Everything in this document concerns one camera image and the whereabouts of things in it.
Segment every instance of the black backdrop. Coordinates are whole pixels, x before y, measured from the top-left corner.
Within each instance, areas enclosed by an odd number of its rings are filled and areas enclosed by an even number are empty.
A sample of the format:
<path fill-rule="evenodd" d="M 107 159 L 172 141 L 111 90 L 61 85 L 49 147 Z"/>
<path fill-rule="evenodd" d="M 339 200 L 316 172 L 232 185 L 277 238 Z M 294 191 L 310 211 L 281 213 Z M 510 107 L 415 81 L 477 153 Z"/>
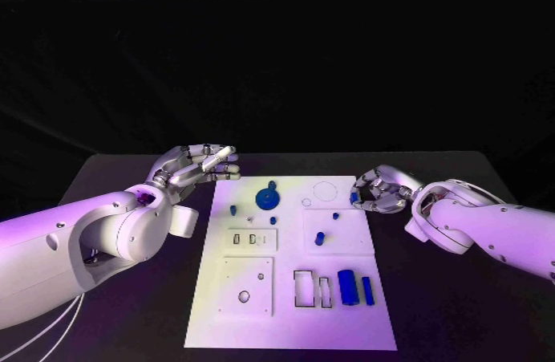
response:
<path fill-rule="evenodd" d="M 552 0 L 2 0 L 3 218 L 56 203 L 91 154 L 206 142 L 479 150 L 552 208 L 552 15 Z"/>

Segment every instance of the dark gray table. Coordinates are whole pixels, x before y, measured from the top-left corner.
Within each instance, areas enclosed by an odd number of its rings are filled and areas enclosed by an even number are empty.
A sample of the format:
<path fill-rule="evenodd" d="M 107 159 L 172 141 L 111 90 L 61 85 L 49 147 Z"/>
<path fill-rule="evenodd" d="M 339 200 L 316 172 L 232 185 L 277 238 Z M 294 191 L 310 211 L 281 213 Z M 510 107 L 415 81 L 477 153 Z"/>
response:
<path fill-rule="evenodd" d="M 97 155 L 62 204 L 143 182 L 156 156 Z M 509 190 L 474 152 L 309 153 L 239 156 L 244 176 L 355 175 L 379 164 L 424 181 L 459 178 L 508 201 Z M 51 360 L 552 360 L 555 286 L 495 261 L 477 246 L 463 256 L 405 231 L 409 211 L 368 213 L 398 352 L 185 349 L 185 334 L 208 228 L 213 184 L 182 203 L 200 212 L 192 239 L 167 236 L 159 254 L 87 293 L 79 317 Z M 64 307 L 0 331 L 0 356 L 49 325 Z M 69 316 L 12 360 L 38 360 Z M 314 328 L 333 331 L 333 328 Z"/>

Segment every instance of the blue object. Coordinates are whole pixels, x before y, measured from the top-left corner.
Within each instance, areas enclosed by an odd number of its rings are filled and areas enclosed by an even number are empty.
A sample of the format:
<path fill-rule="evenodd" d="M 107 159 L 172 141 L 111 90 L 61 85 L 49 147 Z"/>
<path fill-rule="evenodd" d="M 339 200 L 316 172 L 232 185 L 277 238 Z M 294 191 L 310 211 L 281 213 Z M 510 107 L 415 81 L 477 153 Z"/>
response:
<path fill-rule="evenodd" d="M 337 272 L 339 287 L 342 289 L 342 303 L 346 306 L 355 306 L 360 303 L 359 292 L 356 290 L 356 281 L 353 270 L 342 270 Z"/>
<path fill-rule="evenodd" d="M 372 287 L 371 287 L 371 278 L 365 276 L 362 278 L 362 287 L 365 288 L 365 297 L 366 297 L 366 305 L 373 305 L 373 295 L 372 295 Z"/>
<path fill-rule="evenodd" d="M 314 240 L 314 243 L 317 246 L 322 246 L 324 244 L 324 233 L 323 232 L 319 232 L 319 234 L 316 235 L 316 240 Z"/>
<path fill-rule="evenodd" d="M 275 187 L 275 181 L 271 181 L 268 188 L 261 189 L 257 193 L 257 206 L 265 211 L 274 209 L 280 204 L 280 194 Z"/>

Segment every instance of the white cable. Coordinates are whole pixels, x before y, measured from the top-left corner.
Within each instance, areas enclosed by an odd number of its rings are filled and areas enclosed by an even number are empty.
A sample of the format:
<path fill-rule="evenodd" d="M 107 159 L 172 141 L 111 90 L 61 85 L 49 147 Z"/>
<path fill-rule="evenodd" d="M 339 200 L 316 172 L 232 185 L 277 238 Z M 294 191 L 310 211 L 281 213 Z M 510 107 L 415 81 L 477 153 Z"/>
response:
<path fill-rule="evenodd" d="M 66 331 L 64 332 L 64 334 L 62 334 L 62 336 L 61 336 L 61 339 L 58 340 L 58 342 L 56 342 L 55 345 L 52 346 L 52 349 L 49 350 L 49 352 L 46 353 L 46 355 L 43 356 L 43 359 L 42 359 L 39 362 L 43 362 L 43 360 L 48 358 L 49 354 L 55 351 L 55 348 L 56 348 L 58 345 L 61 344 L 61 341 L 62 341 L 64 337 L 66 336 L 66 333 L 68 333 L 68 331 L 69 331 L 69 328 L 72 327 L 75 318 L 78 317 L 79 308 L 81 308 L 81 303 L 84 302 L 84 297 L 85 297 L 85 294 L 81 294 L 81 300 L 79 300 L 78 309 L 75 310 L 75 314 L 74 314 L 74 317 L 72 317 L 72 321 L 69 322 Z"/>
<path fill-rule="evenodd" d="M 56 325 L 56 323 L 62 320 L 64 316 L 66 316 L 66 313 L 69 312 L 69 310 L 72 309 L 72 307 L 75 306 L 75 303 L 78 302 L 78 299 L 84 296 L 84 294 L 81 294 L 81 296 L 78 296 L 74 301 L 72 301 L 72 304 L 69 305 L 69 307 L 66 308 L 66 310 L 62 312 L 62 315 L 58 317 L 58 319 L 52 322 L 52 324 L 35 335 L 35 337 L 25 343 L 22 344 L 16 350 L 12 351 L 10 354 L 6 354 L 2 358 L 0 358 L 0 362 L 3 362 L 3 360 L 6 360 L 7 358 L 12 357 L 13 354 L 16 354 L 17 352 L 20 352 L 45 334 L 45 332 Z"/>

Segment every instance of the robotic hand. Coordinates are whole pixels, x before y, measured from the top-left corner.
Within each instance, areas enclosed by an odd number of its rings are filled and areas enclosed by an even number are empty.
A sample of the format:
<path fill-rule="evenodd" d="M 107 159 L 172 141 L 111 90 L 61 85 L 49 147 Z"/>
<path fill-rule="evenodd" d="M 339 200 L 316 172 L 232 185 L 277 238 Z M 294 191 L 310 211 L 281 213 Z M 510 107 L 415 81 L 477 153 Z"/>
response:
<path fill-rule="evenodd" d="M 173 148 L 144 184 L 0 223 L 0 329 L 42 315 L 149 260 L 167 233 L 189 238 L 198 212 L 176 205 L 196 183 L 238 180 L 235 148 Z M 94 249 L 84 261 L 81 244 Z"/>
<path fill-rule="evenodd" d="M 360 190 L 373 201 L 363 201 Z M 443 250 L 463 254 L 473 243 L 500 262 L 555 282 L 555 214 L 506 204 L 473 184 L 450 179 L 424 185 L 409 173 L 379 165 L 353 185 L 355 208 L 382 214 L 412 202 L 407 232 Z"/>

